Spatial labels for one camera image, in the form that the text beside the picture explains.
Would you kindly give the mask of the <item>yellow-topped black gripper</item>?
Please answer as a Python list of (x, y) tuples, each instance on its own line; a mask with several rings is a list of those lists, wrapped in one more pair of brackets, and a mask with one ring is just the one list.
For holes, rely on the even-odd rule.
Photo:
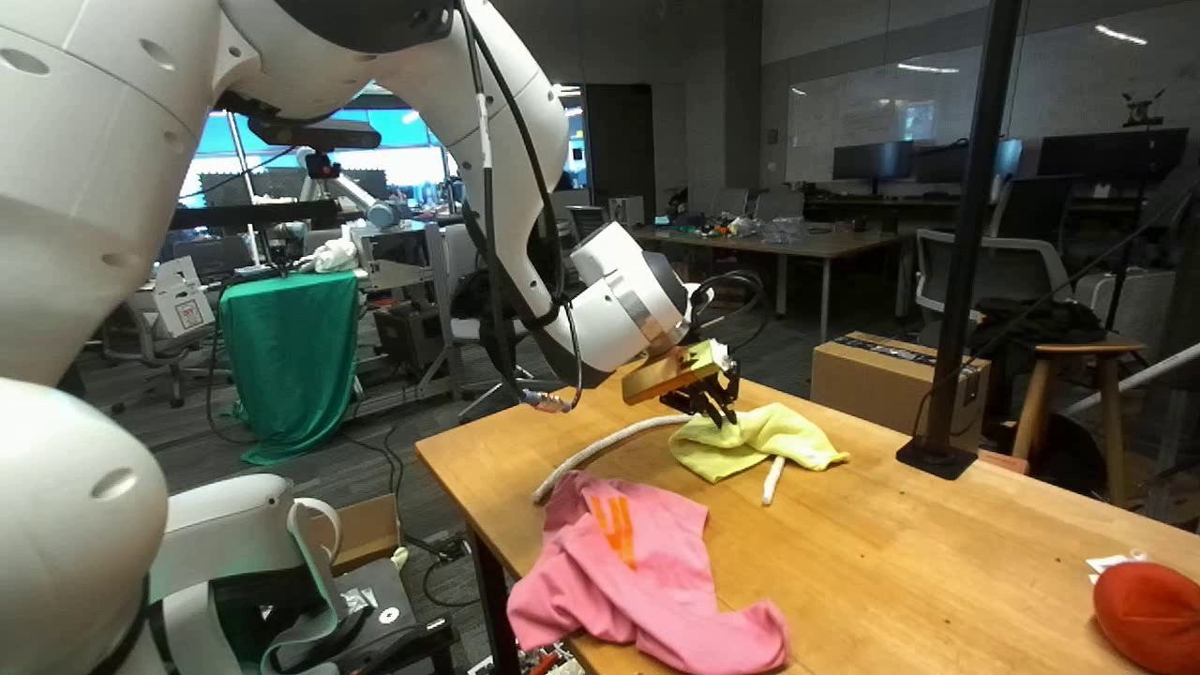
[(621, 402), (641, 405), (647, 399), (678, 412), (707, 415), (715, 429), (736, 422), (740, 370), (732, 349), (703, 337), (637, 364), (621, 379)]

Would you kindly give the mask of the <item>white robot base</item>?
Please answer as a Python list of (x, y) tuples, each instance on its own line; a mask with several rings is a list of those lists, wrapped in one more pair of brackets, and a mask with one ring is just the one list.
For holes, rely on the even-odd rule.
[(171, 496), (151, 567), (163, 675), (345, 675), (362, 606), (332, 581), (342, 547), (345, 519), (275, 471)]

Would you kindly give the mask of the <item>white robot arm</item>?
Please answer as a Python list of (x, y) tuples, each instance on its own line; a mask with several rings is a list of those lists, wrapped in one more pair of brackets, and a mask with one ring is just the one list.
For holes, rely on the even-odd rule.
[(215, 110), (300, 146), (362, 87), (455, 149), (542, 349), (582, 375), (687, 329), (687, 286), (605, 227), (585, 292), (527, 257), (567, 110), (491, 0), (0, 0), (0, 675), (146, 667), (163, 476), (60, 391), (146, 281)]

